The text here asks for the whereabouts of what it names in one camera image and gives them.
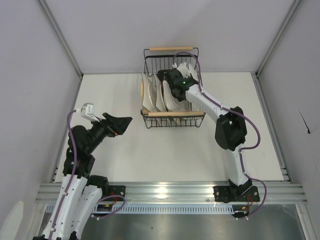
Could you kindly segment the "white rectangular plate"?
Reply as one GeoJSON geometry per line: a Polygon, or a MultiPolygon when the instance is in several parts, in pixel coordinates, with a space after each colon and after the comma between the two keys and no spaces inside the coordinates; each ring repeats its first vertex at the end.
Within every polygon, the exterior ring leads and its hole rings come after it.
{"type": "Polygon", "coordinates": [[[162,82],[162,86],[163,86],[164,103],[169,112],[189,111],[189,105],[185,100],[183,100],[182,102],[179,102],[172,96],[171,89],[166,80],[162,82]]]}

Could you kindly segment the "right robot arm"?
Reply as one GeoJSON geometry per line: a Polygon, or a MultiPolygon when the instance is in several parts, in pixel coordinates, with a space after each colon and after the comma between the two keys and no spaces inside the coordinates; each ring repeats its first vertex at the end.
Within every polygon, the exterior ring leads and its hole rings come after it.
{"type": "Polygon", "coordinates": [[[186,73],[173,68],[163,75],[171,95],[178,101],[186,100],[202,109],[215,122],[214,139],[226,151],[230,165],[229,186],[219,191],[219,200],[224,203],[240,201],[252,187],[253,179],[245,169],[244,147],[248,133],[243,110],[228,108],[207,93],[200,80],[189,70],[186,73]]]}

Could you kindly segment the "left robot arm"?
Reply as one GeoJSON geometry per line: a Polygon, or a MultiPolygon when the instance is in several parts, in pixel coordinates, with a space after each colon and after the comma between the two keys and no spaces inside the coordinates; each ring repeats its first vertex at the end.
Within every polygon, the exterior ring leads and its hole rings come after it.
{"type": "Polygon", "coordinates": [[[68,148],[58,198],[46,227],[40,235],[34,236],[35,240],[81,239],[94,206],[111,198],[108,178],[91,174],[95,163],[93,152],[105,138],[123,135],[133,119],[106,112],[96,117],[91,111],[77,109],[67,115],[68,122],[74,113],[81,114],[92,127],[68,127],[68,148]]]}

